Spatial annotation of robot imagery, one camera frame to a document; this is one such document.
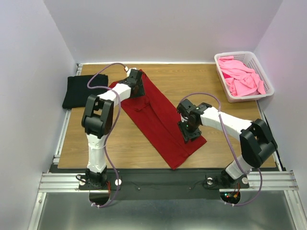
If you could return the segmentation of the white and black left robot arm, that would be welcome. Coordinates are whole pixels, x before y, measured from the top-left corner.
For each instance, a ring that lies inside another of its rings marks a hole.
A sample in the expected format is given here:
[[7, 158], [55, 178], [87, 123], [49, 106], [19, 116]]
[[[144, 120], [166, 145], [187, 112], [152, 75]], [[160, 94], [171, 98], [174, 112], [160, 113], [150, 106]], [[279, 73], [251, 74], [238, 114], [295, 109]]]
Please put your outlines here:
[[100, 95], [87, 99], [82, 127], [88, 140], [88, 164], [84, 181], [101, 189], [106, 185], [106, 139], [113, 126], [114, 107], [129, 98], [145, 95], [142, 72], [125, 69], [127, 77]]

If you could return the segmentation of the red t-shirt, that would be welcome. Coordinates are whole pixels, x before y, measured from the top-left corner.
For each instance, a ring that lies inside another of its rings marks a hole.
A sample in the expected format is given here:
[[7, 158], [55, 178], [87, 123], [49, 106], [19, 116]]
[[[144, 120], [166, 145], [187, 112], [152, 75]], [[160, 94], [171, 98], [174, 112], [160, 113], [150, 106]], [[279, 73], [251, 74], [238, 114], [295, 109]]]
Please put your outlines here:
[[180, 115], [174, 105], [144, 73], [145, 95], [124, 100], [122, 115], [127, 127], [118, 122], [107, 150], [120, 168], [171, 168], [181, 166], [207, 143], [204, 137], [184, 142], [177, 125]]

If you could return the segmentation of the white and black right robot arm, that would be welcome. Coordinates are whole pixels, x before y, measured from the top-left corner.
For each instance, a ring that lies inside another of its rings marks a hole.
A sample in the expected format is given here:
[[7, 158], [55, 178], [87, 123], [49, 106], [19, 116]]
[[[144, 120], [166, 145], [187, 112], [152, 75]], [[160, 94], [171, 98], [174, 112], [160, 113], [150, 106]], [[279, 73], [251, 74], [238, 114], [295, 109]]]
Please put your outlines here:
[[212, 181], [221, 187], [231, 187], [251, 169], [259, 168], [278, 148], [278, 145], [265, 121], [249, 121], [221, 112], [207, 103], [194, 105], [184, 99], [177, 106], [181, 116], [178, 127], [185, 143], [201, 137], [200, 126], [223, 131], [226, 139], [233, 137], [240, 142], [241, 155]]

